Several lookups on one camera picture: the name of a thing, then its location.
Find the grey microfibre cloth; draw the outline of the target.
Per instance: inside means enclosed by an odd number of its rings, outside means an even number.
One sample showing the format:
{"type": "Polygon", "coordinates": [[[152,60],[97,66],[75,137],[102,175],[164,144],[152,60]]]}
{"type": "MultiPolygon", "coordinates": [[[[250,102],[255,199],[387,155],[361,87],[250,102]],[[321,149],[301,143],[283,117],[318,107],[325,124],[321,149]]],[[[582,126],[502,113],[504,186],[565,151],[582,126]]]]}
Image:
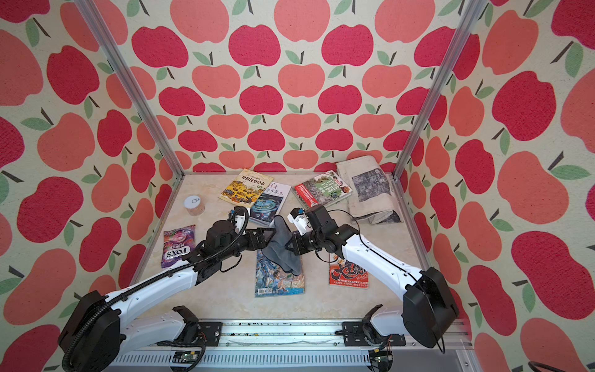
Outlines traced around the grey microfibre cloth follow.
{"type": "Polygon", "coordinates": [[[301,275],[303,273],[302,259],[287,249],[293,235],[286,221],[282,216],[276,215],[270,227],[275,229],[275,234],[268,245],[262,249],[262,254],[278,265],[285,273],[295,276],[301,275]]]}

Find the blue sunflower magazine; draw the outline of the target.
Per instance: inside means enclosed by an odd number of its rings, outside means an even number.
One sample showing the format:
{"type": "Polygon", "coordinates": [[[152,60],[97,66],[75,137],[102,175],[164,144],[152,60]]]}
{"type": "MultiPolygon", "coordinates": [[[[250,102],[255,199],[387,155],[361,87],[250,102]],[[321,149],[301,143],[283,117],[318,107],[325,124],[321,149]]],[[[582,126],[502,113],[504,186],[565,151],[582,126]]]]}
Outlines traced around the blue sunflower magazine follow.
{"type": "Polygon", "coordinates": [[[279,265],[257,251],[255,297],[265,298],[286,295],[301,295],[305,292],[305,276],[288,274],[279,265]]]}

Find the red manga book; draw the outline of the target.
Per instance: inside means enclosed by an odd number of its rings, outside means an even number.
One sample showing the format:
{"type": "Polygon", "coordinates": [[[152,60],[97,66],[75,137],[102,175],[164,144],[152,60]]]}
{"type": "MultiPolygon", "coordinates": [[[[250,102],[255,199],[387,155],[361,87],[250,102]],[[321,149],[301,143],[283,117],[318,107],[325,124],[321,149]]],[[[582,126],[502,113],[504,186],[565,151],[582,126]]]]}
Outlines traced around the red manga book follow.
{"type": "Polygon", "coordinates": [[[369,288],[369,274],[360,266],[336,257],[329,264],[329,284],[350,288],[369,288]]]}

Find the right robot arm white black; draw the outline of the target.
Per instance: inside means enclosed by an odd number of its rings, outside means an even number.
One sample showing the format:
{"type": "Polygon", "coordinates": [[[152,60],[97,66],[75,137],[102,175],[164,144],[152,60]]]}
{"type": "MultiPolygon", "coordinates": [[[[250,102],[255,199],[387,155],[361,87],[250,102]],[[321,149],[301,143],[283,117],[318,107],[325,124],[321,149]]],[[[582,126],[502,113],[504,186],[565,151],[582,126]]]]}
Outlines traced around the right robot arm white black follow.
{"type": "Polygon", "coordinates": [[[288,216],[297,229],[286,249],[294,255],[325,250],[364,269],[401,299],[402,309],[378,305],[363,318],[356,331],[376,347],[393,335],[411,336],[418,344],[444,349],[443,336],[459,317],[449,285],[435,268],[414,267],[375,246],[348,224],[338,226],[327,212],[297,209],[288,216]]]}

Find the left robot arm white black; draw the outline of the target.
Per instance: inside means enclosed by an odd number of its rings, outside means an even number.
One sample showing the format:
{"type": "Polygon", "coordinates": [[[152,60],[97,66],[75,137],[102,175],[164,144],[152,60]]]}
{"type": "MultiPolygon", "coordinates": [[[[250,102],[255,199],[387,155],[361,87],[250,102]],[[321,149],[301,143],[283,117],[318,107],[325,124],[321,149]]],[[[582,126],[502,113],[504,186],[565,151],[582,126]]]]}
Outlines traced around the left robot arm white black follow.
{"type": "Polygon", "coordinates": [[[276,235],[273,226],[248,228],[243,213],[235,211],[227,220],[215,222],[205,240],[161,273],[119,291],[85,295],[58,338],[63,369],[103,371],[118,356],[155,344],[197,351],[188,366],[192,370],[207,346],[217,344],[216,330],[205,330],[183,305],[154,318],[141,315],[222,271],[224,260],[268,247],[276,235]]]}

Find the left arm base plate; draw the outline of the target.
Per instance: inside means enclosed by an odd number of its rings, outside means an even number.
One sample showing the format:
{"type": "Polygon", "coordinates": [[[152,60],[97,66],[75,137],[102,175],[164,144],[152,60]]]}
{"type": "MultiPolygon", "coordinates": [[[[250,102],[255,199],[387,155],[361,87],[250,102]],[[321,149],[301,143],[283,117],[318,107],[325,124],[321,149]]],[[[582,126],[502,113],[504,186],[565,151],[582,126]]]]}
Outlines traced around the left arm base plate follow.
{"type": "Polygon", "coordinates": [[[157,343],[160,347],[217,347],[220,336],[221,322],[189,322],[184,325],[181,334],[174,340],[157,343]]]}

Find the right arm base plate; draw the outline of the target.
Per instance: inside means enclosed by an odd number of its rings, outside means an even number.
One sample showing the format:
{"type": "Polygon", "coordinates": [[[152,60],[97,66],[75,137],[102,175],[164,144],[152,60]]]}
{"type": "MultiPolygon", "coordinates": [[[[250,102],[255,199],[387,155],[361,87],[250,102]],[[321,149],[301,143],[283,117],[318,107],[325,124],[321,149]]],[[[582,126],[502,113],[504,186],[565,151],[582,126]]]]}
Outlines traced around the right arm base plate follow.
{"type": "Polygon", "coordinates": [[[346,347],[373,348],[404,347],[407,343],[403,335],[391,334],[382,336],[372,327],[370,322],[343,322],[341,329],[335,332],[336,336],[342,336],[346,347]]]}

